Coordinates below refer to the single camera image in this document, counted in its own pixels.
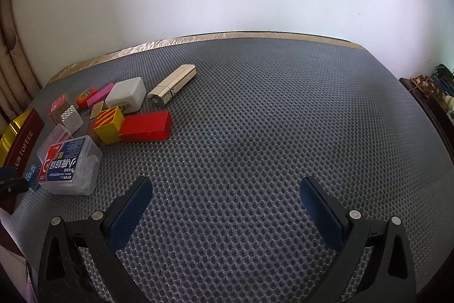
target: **red block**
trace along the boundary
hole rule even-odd
[[[171,128],[172,117],[170,112],[153,112],[126,117],[119,136],[124,143],[167,140],[170,138]]]

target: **clear plastic box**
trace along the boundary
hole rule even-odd
[[[38,155],[39,161],[44,163],[47,156],[47,151],[52,144],[64,142],[65,140],[72,139],[73,136],[71,135],[70,131],[64,127],[62,124],[57,124],[54,127],[52,132],[49,136],[44,140],[44,143],[39,147],[36,154]]]
[[[88,135],[51,145],[38,182],[53,194],[90,195],[102,152]]]

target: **pink eraser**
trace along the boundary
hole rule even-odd
[[[91,107],[95,103],[104,101],[109,95],[114,85],[115,85],[114,83],[110,83],[103,87],[101,90],[98,90],[97,93],[95,93],[94,95],[87,99],[87,106]]]

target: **blue label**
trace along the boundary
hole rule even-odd
[[[69,181],[73,179],[79,154],[85,138],[64,143],[49,163],[46,172],[47,181]]]

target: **curtain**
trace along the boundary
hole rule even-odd
[[[11,0],[0,0],[0,133],[41,90],[20,44]]]

